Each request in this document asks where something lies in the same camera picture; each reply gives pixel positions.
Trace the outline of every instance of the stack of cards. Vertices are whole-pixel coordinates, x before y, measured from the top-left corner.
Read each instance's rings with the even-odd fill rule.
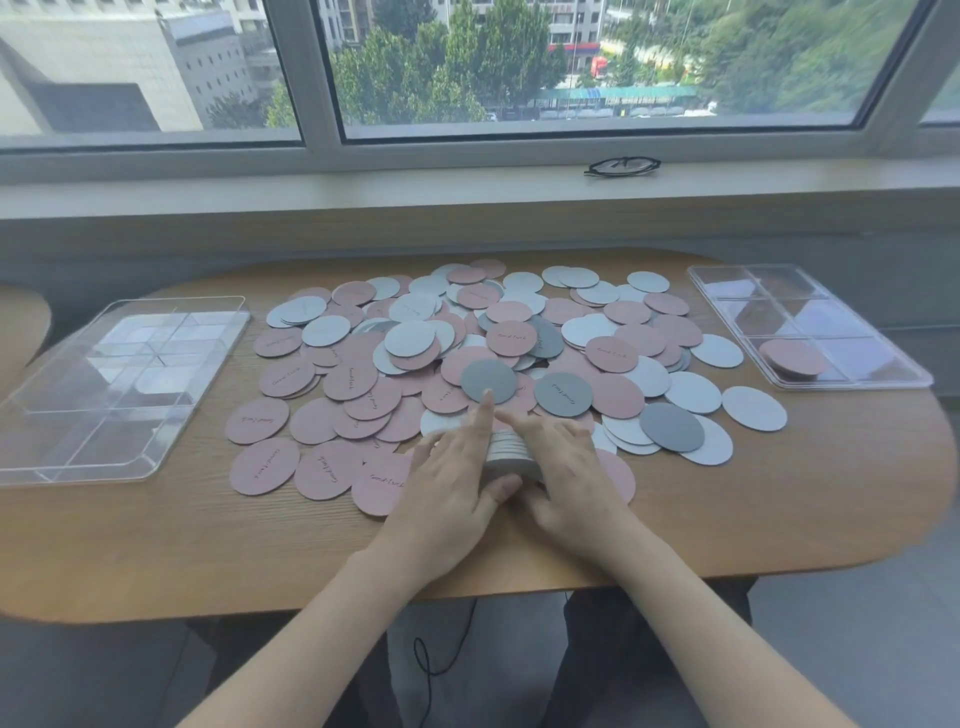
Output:
[[[537,482],[542,480],[540,466],[530,455],[523,438],[511,429],[498,430],[491,435],[490,447],[487,448],[484,479],[490,480],[509,473]]]

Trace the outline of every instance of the black cable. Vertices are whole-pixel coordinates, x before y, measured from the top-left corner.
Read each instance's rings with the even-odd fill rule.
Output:
[[[426,643],[420,637],[414,638],[414,659],[417,660],[417,667],[419,667],[420,671],[426,675],[426,710],[423,711],[423,717],[420,719],[420,728],[423,728],[423,726],[426,724],[426,720],[430,716],[430,709],[433,708],[433,678],[446,675],[456,664],[457,658],[460,657],[460,650],[464,648],[464,642],[467,641],[467,635],[470,633],[470,627],[473,625],[473,613],[476,612],[476,609],[477,600],[475,598],[473,599],[473,603],[470,604],[470,613],[467,615],[467,626],[464,628],[464,635],[460,638],[460,643],[457,645],[457,651],[453,653],[453,658],[443,669],[436,671],[432,671],[430,669],[430,653],[427,651]],[[422,660],[420,659],[418,647],[422,648],[423,650]]]

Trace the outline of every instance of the gray round card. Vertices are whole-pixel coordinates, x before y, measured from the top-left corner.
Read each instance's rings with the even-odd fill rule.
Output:
[[[516,372],[499,359],[480,359],[467,365],[460,377],[464,393],[474,401],[493,390],[493,402],[501,404],[516,392]]]
[[[579,417],[593,404],[593,388],[579,376],[557,372],[537,381],[534,397],[551,415]]]
[[[704,426],[697,418],[668,402],[652,402],[640,412],[640,429],[662,448],[690,452],[703,445]]]
[[[537,330],[537,345],[530,350],[530,355],[539,359],[560,356],[564,350],[560,330],[542,316],[531,316],[527,323]]]

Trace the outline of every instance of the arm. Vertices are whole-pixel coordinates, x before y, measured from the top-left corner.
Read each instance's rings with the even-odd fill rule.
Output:
[[[403,497],[373,542],[182,728],[323,725],[400,609],[473,550],[519,487],[506,475],[480,489],[492,422],[488,393],[469,424],[417,445]]]
[[[711,728],[849,728],[792,668],[641,523],[607,478],[589,434],[570,421],[497,418],[526,440],[545,490],[520,492],[561,546],[606,570],[630,596]]]

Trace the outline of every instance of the window frame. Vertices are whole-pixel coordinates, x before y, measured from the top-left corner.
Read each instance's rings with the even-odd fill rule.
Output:
[[[0,152],[0,184],[189,177],[238,177],[391,169],[587,164],[625,151],[669,162],[797,158],[889,158],[956,154],[960,126],[921,125],[921,119],[960,62],[960,3],[920,0],[912,23],[877,74],[870,112],[854,128],[712,130],[651,129],[563,138],[410,138],[398,143],[344,140],[331,87],[323,19],[315,3],[266,3],[283,77],[290,90],[301,142],[275,144],[268,134],[251,146],[230,144],[237,132],[197,132],[212,146],[72,148]],[[501,122],[501,124],[523,122]],[[250,138],[256,138],[252,130]],[[224,141],[217,142],[214,137]]]

